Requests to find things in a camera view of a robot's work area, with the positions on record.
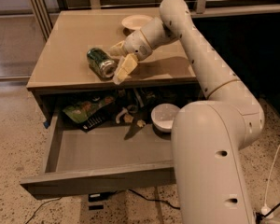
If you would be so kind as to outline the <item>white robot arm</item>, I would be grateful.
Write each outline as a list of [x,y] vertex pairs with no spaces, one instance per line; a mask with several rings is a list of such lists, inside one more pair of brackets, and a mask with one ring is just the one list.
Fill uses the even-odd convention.
[[258,100],[195,27],[184,0],[162,0],[159,17],[113,46],[113,76],[123,82],[154,49],[179,41],[204,98],[180,109],[171,131],[175,179],[184,224],[256,224],[240,149],[264,126]]

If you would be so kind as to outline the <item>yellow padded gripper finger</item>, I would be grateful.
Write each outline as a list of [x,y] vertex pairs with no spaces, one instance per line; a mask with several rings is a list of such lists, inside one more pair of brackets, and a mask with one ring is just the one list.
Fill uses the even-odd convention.
[[122,83],[137,65],[138,59],[134,54],[128,54],[126,57],[121,57],[113,76],[113,82],[117,85]]
[[126,50],[124,48],[125,41],[122,40],[118,42],[116,45],[112,46],[109,50],[109,54],[111,56],[125,56],[126,55]]

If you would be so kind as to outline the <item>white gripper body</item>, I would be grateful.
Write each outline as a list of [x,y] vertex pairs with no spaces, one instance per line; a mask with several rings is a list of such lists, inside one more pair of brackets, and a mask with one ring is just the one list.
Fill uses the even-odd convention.
[[152,48],[141,30],[136,30],[126,37],[122,46],[124,55],[134,54],[139,61],[152,54]]

